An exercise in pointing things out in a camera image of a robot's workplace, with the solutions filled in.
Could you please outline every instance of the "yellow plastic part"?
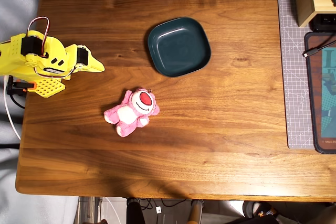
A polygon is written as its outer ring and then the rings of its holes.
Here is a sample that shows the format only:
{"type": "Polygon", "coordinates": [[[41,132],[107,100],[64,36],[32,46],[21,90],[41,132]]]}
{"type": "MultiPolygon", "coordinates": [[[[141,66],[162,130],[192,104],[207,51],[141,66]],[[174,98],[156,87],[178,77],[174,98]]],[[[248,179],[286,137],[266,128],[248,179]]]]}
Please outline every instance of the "yellow plastic part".
{"type": "Polygon", "coordinates": [[[36,82],[36,89],[28,89],[28,92],[37,93],[48,98],[65,89],[65,85],[57,79],[44,79],[36,82]]]}
{"type": "MultiPolygon", "coordinates": [[[[42,40],[44,35],[38,31],[30,30],[29,36],[35,36],[42,40]]],[[[26,34],[19,34],[10,38],[9,42],[0,43],[0,76],[11,75],[27,82],[40,84],[41,89],[28,90],[29,92],[38,93],[42,97],[50,97],[65,89],[65,85],[60,81],[61,79],[70,80],[73,73],[105,70],[104,65],[92,56],[86,46],[73,44],[65,48],[58,39],[49,36],[46,39],[42,56],[36,54],[24,56],[21,54],[24,37],[26,34]],[[78,48],[88,52],[87,65],[77,62],[78,48]],[[46,86],[53,88],[48,89],[48,93],[43,93],[42,90],[46,91],[42,87],[46,86]]]]}

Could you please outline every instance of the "plush toy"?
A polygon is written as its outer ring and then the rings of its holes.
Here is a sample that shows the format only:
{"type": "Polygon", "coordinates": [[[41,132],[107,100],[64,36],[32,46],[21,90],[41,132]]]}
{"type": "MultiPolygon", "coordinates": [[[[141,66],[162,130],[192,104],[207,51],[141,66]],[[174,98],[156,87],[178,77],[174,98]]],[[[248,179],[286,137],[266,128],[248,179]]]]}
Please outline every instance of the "plush toy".
{"type": "Polygon", "coordinates": [[[106,110],[104,118],[108,123],[117,124],[118,135],[125,137],[137,127],[145,127],[149,123],[149,116],[157,115],[159,111],[151,90],[139,88],[134,93],[126,91],[121,104],[106,110]]]}

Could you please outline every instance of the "gray cutting mat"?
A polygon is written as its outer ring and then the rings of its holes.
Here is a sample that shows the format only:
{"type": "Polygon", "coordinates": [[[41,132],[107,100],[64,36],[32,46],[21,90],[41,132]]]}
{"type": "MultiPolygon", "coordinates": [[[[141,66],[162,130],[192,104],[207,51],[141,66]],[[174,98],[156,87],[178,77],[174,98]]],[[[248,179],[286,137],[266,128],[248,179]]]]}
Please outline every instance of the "gray cutting mat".
{"type": "Polygon", "coordinates": [[[295,0],[278,0],[282,74],[284,77],[288,147],[314,149],[304,37],[309,25],[297,25],[295,0]]]}

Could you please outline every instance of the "square bowl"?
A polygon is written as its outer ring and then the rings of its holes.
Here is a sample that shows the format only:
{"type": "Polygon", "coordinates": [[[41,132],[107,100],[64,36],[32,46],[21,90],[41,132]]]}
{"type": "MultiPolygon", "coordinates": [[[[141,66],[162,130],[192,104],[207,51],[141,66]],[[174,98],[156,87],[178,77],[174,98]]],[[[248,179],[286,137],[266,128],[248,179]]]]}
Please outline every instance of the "square bowl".
{"type": "Polygon", "coordinates": [[[148,47],[159,73],[178,77],[203,68],[211,49],[203,27],[192,18],[177,18],[156,26],[148,47]]]}

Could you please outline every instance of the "bowl rim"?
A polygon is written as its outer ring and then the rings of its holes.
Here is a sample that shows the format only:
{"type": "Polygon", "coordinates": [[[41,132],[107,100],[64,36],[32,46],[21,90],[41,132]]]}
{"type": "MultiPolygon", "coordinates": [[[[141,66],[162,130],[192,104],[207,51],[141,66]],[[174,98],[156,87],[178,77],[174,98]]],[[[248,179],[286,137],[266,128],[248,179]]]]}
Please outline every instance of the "bowl rim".
{"type": "Polygon", "coordinates": [[[150,55],[151,55],[151,58],[152,58],[152,61],[153,61],[154,65],[155,65],[156,70],[157,70],[160,74],[162,74],[163,76],[170,77],[170,78],[177,78],[177,77],[185,76],[185,75],[187,75],[187,74],[194,73],[194,72],[196,72],[196,71],[201,70],[202,68],[206,67],[206,65],[208,65],[208,63],[209,63],[209,61],[210,61],[210,59],[211,59],[211,55],[212,55],[212,50],[211,50],[210,42],[209,42],[208,37],[206,36],[206,33],[205,33],[205,30],[204,30],[203,26],[202,26],[201,23],[199,23],[197,20],[195,20],[195,19],[193,19],[193,18],[190,18],[190,17],[180,17],[180,18],[175,18],[175,19],[168,20],[168,21],[165,21],[165,22],[163,22],[163,23],[161,23],[161,24],[156,25],[156,26],[151,30],[151,32],[150,32],[149,35],[148,35],[148,38],[147,38],[147,46],[148,46],[149,53],[150,53],[150,55]],[[208,61],[206,62],[206,64],[205,64],[204,66],[202,66],[201,68],[198,68],[198,69],[196,69],[196,70],[194,70],[194,71],[191,71],[191,72],[188,72],[188,73],[184,73],[184,74],[179,74],[179,75],[177,75],[177,76],[168,76],[168,75],[162,73],[162,72],[160,71],[160,69],[157,67],[157,65],[155,64],[155,61],[154,61],[154,59],[153,59],[153,55],[152,55],[151,46],[150,46],[150,38],[153,37],[152,33],[153,33],[154,30],[156,30],[156,28],[158,28],[158,27],[160,27],[160,26],[162,26],[162,25],[164,25],[164,24],[166,24],[166,23],[170,23],[170,22],[173,22],[173,21],[176,21],[176,20],[179,20],[179,19],[190,19],[190,20],[192,20],[193,22],[196,22],[196,23],[200,26],[200,28],[202,29],[202,32],[203,32],[203,34],[204,34],[204,36],[205,36],[206,42],[207,42],[207,44],[208,44],[208,46],[209,46],[209,59],[208,59],[208,61]]]}

